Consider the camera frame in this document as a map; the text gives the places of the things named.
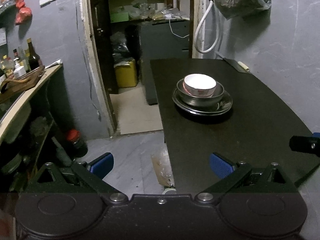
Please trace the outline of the red capped bottle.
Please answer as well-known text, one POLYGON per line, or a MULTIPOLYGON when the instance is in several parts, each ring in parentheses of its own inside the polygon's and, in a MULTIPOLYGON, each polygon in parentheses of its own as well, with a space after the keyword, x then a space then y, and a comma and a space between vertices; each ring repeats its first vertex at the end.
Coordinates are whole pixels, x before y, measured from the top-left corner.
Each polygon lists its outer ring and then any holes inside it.
POLYGON ((88 152, 86 142, 83 140, 80 131, 71 129, 67 133, 67 150, 72 159, 81 158, 88 152))

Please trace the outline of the white ceramic bowl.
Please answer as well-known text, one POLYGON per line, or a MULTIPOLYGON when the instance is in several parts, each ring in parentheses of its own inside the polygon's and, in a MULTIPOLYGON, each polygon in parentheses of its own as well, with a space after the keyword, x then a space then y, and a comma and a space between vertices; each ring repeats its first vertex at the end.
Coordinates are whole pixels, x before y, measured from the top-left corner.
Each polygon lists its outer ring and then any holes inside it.
POLYGON ((183 87, 192 96, 206 98, 213 95, 216 81, 205 74, 189 74, 183 79, 183 87))

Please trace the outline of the wooden cutting board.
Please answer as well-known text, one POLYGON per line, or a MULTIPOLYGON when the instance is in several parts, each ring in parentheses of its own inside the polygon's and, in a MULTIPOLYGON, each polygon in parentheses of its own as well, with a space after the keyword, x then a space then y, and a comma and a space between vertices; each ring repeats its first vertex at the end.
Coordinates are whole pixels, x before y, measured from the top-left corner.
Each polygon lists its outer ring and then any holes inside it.
POLYGON ((44 66, 41 66, 18 79, 5 79, 1 84, 0 103, 4 103, 11 97, 35 87, 44 72, 44 66))

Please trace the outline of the yellow jerry can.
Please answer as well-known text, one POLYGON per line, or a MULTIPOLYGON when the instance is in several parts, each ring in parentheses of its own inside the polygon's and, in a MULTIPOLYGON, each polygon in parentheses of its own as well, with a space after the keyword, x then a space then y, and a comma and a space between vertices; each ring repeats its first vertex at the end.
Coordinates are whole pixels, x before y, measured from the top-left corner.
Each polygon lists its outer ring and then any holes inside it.
POLYGON ((125 59, 114 65, 119 88, 132 88, 138 84, 136 62, 133 58, 125 59))

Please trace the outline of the large steel basin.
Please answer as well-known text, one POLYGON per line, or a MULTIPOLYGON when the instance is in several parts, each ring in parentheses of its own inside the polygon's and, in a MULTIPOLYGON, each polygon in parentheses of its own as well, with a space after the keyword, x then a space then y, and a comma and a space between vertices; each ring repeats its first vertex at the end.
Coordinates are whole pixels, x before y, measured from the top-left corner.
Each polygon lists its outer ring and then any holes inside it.
POLYGON ((198 116, 218 116, 227 113, 228 111, 231 110, 232 105, 233 105, 233 99, 230 96, 230 94, 225 91, 223 94, 223 97, 221 101, 217 104, 215 107, 208 107, 205 108, 204 110, 202 109, 196 109, 193 108, 189 105, 187 105, 178 95, 177 95, 177 90, 175 89, 172 93, 172 100, 174 104, 181 110, 193 114, 193 115, 198 115, 198 116))

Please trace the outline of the dark glass bottle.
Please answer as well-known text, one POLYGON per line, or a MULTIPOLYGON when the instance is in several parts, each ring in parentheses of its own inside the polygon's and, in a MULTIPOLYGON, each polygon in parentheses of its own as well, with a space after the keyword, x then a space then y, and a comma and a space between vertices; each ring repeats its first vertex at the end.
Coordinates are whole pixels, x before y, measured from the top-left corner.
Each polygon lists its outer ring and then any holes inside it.
POLYGON ((43 63, 40 56, 36 53, 34 49, 31 38, 27 39, 27 44, 29 49, 29 66, 31 70, 35 70, 36 68, 43 66, 43 63))

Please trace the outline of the cleaver knife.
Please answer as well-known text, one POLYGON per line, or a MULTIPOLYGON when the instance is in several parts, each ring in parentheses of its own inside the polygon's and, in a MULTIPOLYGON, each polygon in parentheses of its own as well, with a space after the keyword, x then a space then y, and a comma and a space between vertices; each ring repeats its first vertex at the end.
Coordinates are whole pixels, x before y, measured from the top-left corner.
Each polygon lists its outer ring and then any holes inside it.
POLYGON ((216 55, 218 57, 220 57, 223 61, 227 62, 230 66, 232 66, 235 70, 237 70, 238 72, 240 73, 249 73, 249 72, 246 72, 244 71, 237 63, 236 60, 233 60, 233 59, 228 59, 226 57, 224 57, 221 53, 219 53, 218 51, 216 52, 216 55))

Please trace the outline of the white roll on cleaver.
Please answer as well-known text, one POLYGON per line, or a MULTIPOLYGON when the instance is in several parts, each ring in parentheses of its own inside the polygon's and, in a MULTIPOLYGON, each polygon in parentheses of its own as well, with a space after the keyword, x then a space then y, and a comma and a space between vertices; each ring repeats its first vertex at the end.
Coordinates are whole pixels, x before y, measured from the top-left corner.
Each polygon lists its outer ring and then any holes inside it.
POLYGON ((250 71, 249 67, 246 64, 244 64, 243 62, 238 61, 237 63, 244 71, 246 71, 246 72, 250 71))

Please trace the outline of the red plastic bag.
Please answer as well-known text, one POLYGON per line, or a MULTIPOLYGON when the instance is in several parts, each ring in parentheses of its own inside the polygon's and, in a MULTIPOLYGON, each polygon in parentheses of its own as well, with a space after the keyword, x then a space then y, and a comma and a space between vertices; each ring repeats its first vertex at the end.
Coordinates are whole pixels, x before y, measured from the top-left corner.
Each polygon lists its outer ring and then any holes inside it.
POLYGON ((31 9, 25 5, 24 0, 15 0, 15 2, 17 8, 15 25, 25 24, 32 17, 31 9))

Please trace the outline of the small steel bowl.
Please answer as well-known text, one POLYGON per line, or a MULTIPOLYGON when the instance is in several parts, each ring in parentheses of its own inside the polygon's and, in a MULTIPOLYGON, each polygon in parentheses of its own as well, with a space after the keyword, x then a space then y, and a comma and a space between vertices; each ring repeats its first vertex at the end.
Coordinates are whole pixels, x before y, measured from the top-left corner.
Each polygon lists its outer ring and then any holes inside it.
POLYGON ((209 107, 209 106, 216 105, 218 102, 221 101, 224 92, 225 92, 225 89, 223 85, 221 85, 221 83, 219 82, 216 84, 216 89, 213 95, 206 98, 188 94, 183 87, 183 79, 178 81, 176 85, 177 97, 187 105, 193 106, 193 107, 209 107))

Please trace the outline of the green box on shelf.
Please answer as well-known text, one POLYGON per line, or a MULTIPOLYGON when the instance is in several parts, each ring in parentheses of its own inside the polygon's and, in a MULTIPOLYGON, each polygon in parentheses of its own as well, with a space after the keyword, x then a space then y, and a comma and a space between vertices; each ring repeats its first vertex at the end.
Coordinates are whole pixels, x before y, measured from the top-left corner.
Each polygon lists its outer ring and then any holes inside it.
POLYGON ((118 12, 110 15, 111 23, 126 22, 129 21, 128 12, 118 12))

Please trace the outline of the dark cabinet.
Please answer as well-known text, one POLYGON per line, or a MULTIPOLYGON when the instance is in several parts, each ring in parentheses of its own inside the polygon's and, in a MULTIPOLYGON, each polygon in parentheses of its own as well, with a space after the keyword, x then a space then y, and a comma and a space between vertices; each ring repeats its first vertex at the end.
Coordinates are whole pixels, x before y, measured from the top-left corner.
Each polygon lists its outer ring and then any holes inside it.
POLYGON ((189 56, 189 20, 149 21, 139 24, 140 70, 148 105, 157 104, 150 61, 189 56))

